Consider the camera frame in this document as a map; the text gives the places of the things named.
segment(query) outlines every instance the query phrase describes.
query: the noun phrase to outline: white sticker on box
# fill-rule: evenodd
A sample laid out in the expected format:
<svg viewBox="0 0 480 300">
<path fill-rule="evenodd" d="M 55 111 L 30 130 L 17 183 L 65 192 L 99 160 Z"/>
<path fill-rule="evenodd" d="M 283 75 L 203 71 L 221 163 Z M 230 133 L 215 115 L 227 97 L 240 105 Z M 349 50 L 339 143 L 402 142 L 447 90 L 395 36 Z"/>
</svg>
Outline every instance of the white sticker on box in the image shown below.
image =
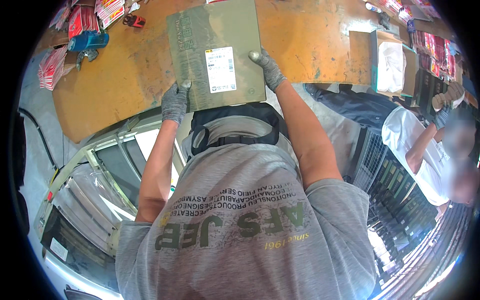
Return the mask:
<svg viewBox="0 0 480 300">
<path fill-rule="evenodd" d="M 52 238 L 52 242 L 50 243 L 50 250 L 53 251 L 59 258 L 61 258 L 64 262 L 67 261 L 67 254 L 68 250 L 63 247 L 55 238 Z"/>
<path fill-rule="evenodd" d="M 237 90 L 232 47 L 206 50 L 205 59 L 211 93 Z"/>
</svg>

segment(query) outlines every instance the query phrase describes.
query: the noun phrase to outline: black hose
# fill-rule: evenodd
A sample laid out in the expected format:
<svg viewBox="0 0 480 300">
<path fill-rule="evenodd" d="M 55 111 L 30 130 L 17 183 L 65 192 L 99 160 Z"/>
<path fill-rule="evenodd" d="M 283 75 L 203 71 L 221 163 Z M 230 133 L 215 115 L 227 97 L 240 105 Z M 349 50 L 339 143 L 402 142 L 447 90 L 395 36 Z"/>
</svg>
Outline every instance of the black hose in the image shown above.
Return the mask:
<svg viewBox="0 0 480 300">
<path fill-rule="evenodd" d="M 43 136 L 43 132 L 40 129 L 40 126 L 38 125 L 36 119 L 32 116 L 32 114 L 30 112 L 28 112 L 28 110 L 25 110 L 23 108 L 18 108 L 18 111 L 20 113 L 26 115 L 35 125 L 36 129 L 38 130 L 38 133 L 40 134 L 40 138 L 42 139 L 42 143 L 43 143 L 43 146 L 45 147 L 45 151 L 47 152 L 48 159 L 52 163 L 52 166 L 55 168 L 55 170 L 57 170 L 58 169 L 57 164 L 55 164 L 55 162 L 53 161 L 52 154 L 50 153 L 50 150 L 48 149 L 48 146 L 47 146 L 47 141 L 45 141 L 45 137 Z"/>
</svg>

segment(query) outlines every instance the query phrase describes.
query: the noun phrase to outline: open shoe box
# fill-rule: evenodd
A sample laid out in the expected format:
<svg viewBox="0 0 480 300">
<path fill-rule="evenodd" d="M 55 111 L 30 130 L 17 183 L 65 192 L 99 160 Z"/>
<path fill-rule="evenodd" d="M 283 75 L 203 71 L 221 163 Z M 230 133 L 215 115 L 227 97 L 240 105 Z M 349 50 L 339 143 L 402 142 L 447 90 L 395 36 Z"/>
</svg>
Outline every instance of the open shoe box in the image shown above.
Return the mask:
<svg viewBox="0 0 480 300">
<path fill-rule="evenodd" d="M 410 96 L 412 97 L 415 92 L 415 74 L 418 70 L 418 57 L 415 51 L 405 46 L 400 40 L 396 39 L 393 34 L 375 30 L 370 33 L 370 40 L 372 43 L 372 90 L 376 93 L 393 97 L 393 96 Z M 394 93 L 378 91 L 378 47 L 383 42 L 392 42 L 402 44 L 403 53 L 407 60 L 404 73 L 403 89 Z"/>
</svg>

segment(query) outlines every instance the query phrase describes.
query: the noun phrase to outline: black belt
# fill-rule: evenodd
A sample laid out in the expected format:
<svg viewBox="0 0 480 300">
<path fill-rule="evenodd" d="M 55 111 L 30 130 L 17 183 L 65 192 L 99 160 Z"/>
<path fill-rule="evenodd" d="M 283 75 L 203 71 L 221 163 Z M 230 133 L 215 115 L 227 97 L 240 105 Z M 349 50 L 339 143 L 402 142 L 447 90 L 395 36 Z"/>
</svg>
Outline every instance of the black belt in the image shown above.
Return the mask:
<svg viewBox="0 0 480 300">
<path fill-rule="evenodd" d="M 208 144 L 210 131 L 204 125 L 213 120 L 229 116 L 247 116 L 264 121 L 272 126 L 272 131 L 261 137 L 246 136 L 225 136 L 219 138 L 216 142 Z M 219 147 L 227 144 L 271 144 L 278 143 L 279 133 L 281 132 L 288 138 L 287 125 L 282 116 L 267 103 L 248 103 L 239 106 L 226 106 L 197 111 L 193 114 L 192 120 L 192 154 L 197 155 L 210 147 Z M 203 139 L 197 148 L 193 146 L 197 135 L 205 131 Z"/>
</svg>

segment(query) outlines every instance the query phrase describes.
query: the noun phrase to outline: gray glove on table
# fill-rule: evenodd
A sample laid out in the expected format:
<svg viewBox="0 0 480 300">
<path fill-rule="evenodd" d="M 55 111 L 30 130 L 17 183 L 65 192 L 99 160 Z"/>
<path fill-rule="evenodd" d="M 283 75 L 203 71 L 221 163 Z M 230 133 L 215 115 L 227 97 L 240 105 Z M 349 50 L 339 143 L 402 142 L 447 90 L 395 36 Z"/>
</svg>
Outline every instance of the gray glove on table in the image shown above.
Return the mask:
<svg viewBox="0 0 480 300">
<path fill-rule="evenodd" d="M 439 130 L 442 127 L 445 127 L 445 124 L 447 122 L 448 114 L 453 110 L 453 101 L 450 103 L 447 103 L 447 101 L 444 101 L 444 107 L 437 112 L 435 117 L 433 117 L 432 123 L 435 124 L 437 127 L 437 130 Z"/>
<path fill-rule="evenodd" d="M 179 125 L 187 112 L 188 90 L 192 86 L 191 80 L 185 80 L 179 87 L 175 82 L 162 97 L 162 122 L 173 120 Z"/>
<path fill-rule="evenodd" d="M 273 92 L 275 92 L 276 88 L 282 81 L 287 80 L 278 68 L 275 59 L 271 58 L 263 47 L 261 54 L 255 51 L 250 51 L 248 57 L 254 63 L 263 68 L 265 82 L 267 83 L 268 88 Z"/>
</svg>

